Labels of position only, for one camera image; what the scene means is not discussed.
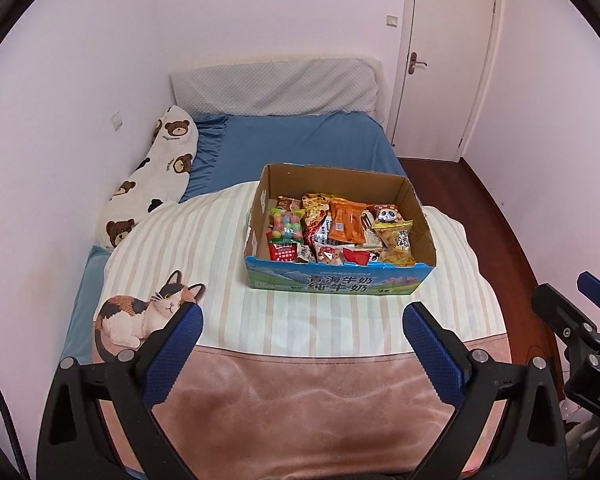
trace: door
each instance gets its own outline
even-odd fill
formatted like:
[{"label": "door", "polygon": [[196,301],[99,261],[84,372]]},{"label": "door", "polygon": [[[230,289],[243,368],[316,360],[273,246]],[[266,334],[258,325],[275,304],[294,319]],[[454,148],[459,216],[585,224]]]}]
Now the door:
[{"label": "door", "polygon": [[393,139],[397,156],[456,159],[485,67],[494,9],[495,0],[414,1]]}]

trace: quilted headboard cover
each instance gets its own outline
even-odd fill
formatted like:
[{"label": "quilted headboard cover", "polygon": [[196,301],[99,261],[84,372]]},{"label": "quilted headboard cover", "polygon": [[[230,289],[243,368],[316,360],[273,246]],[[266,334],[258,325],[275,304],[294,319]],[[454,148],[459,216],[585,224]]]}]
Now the quilted headboard cover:
[{"label": "quilted headboard cover", "polygon": [[171,73],[179,107],[201,113],[306,115],[363,111],[381,122],[380,62],[357,57],[268,60]]}]

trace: calico cat illustration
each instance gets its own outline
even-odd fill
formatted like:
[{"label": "calico cat illustration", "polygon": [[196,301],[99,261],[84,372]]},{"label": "calico cat illustration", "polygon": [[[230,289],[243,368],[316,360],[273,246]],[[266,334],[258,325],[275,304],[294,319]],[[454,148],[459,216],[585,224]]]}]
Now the calico cat illustration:
[{"label": "calico cat illustration", "polygon": [[205,285],[186,286],[181,282],[182,273],[176,270],[149,301],[132,296],[114,296],[105,301],[96,318],[94,334],[100,357],[105,361],[115,357],[104,348],[102,332],[114,345],[137,349],[151,332],[164,328],[185,301],[198,303],[202,299]]}]

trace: blue milk carton box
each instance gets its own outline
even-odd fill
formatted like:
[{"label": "blue milk carton box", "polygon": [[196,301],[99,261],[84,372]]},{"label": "blue milk carton box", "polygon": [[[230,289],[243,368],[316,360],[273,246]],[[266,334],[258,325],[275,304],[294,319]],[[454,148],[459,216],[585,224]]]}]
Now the blue milk carton box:
[{"label": "blue milk carton box", "polygon": [[[394,204],[410,232],[413,267],[381,262],[357,266],[324,263],[273,262],[267,247],[269,211],[279,196],[302,198],[306,193],[334,194],[366,204]],[[249,284],[253,288],[331,294],[411,294],[436,265],[436,248],[420,201],[406,177],[373,171],[323,166],[267,164],[253,197],[244,248]]]}]

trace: wall socket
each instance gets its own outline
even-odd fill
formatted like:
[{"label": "wall socket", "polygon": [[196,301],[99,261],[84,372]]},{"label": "wall socket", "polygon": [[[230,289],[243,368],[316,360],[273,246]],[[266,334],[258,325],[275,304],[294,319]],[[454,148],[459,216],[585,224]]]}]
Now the wall socket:
[{"label": "wall socket", "polygon": [[113,124],[114,132],[120,129],[120,126],[122,126],[122,116],[120,115],[120,112],[116,112],[113,114],[113,116],[111,117],[111,124]]}]

